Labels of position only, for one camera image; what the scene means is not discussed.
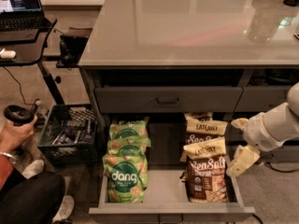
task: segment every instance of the person's hand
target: person's hand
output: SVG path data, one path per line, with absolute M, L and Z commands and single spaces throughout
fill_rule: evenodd
M 7 120 L 0 132 L 0 151 L 12 153 L 34 133 L 36 121 L 37 116 L 30 123 L 14 126 L 12 121 Z

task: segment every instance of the cable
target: cable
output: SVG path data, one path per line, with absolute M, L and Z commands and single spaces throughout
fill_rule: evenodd
M 256 216 L 255 214 L 253 214 L 252 216 L 256 218 L 260 222 L 260 224 L 263 224 L 263 221 L 258 216 Z
M 19 91 L 20 91 L 21 98 L 22 98 L 24 104 L 25 104 L 25 105 L 32 105 L 32 104 L 28 104 L 28 103 L 26 103 L 26 101 L 25 101 L 25 97 L 24 97 L 24 95 L 23 95 L 23 93 L 22 93 L 22 91 L 21 91 L 21 83 L 18 81 L 18 79 L 16 79 L 16 78 L 12 75 L 12 73 L 11 73 L 7 68 L 5 68 L 4 66 L 3 66 L 3 69 L 5 69 L 5 70 L 10 74 L 10 76 L 11 76 L 11 77 L 12 77 L 12 78 L 19 84 Z
M 268 167 L 268 168 L 270 168 L 270 169 L 276 171 L 276 172 L 285 173 L 285 174 L 287 174 L 287 173 L 295 173 L 295 172 L 298 172 L 298 171 L 299 171 L 299 169 L 293 169 L 293 170 L 279 170 L 279 169 L 273 167 L 273 166 L 271 165 L 270 162 L 266 162 L 264 165 L 265 165 L 266 167 Z

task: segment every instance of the seasalt chip bag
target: seasalt chip bag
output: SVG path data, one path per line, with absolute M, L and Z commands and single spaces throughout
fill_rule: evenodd
M 130 136 L 149 136 L 147 131 L 147 122 L 144 120 L 129 122 L 126 124 L 111 124 L 109 134 L 112 140 Z
M 188 119 L 186 128 L 186 145 L 205 142 L 225 134 L 227 122 L 218 120 Z M 180 161 L 187 160 L 186 151 L 183 151 Z
M 108 154 L 134 155 L 145 154 L 147 147 L 151 146 L 151 141 L 148 137 L 129 136 L 109 140 L 107 142 Z
M 144 182 L 144 156 L 123 157 L 106 154 L 103 164 L 108 176 L 108 198 L 111 203 L 142 203 Z
M 193 112 L 184 113 L 185 119 L 198 119 L 200 121 L 213 120 L 213 112 Z
M 227 203 L 224 137 L 184 147 L 187 152 L 186 189 L 192 203 Z

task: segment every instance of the laptop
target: laptop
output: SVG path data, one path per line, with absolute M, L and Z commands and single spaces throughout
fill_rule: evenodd
M 40 0 L 0 0 L 0 44 L 36 41 L 44 18 Z

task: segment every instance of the brown snack bag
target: brown snack bag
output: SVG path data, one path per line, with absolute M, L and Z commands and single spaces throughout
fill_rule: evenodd
M 227 122 L 217 120 L 200 121 L 188 119 L 186 129 L 186 145 L 209 141 L 224 136 Z M 186 151 L 181 154 L 180 161 L 187 160 Z
M 226 203 L 224 137 L 184 146 L 187 153 L 186 188 L 192 203 Z
M 212 112 L 202 112 L 202 113 L 185 113 L 185 119 L 198 119 L 199 121 L 208 121 L 213 120 L 213 113 Z

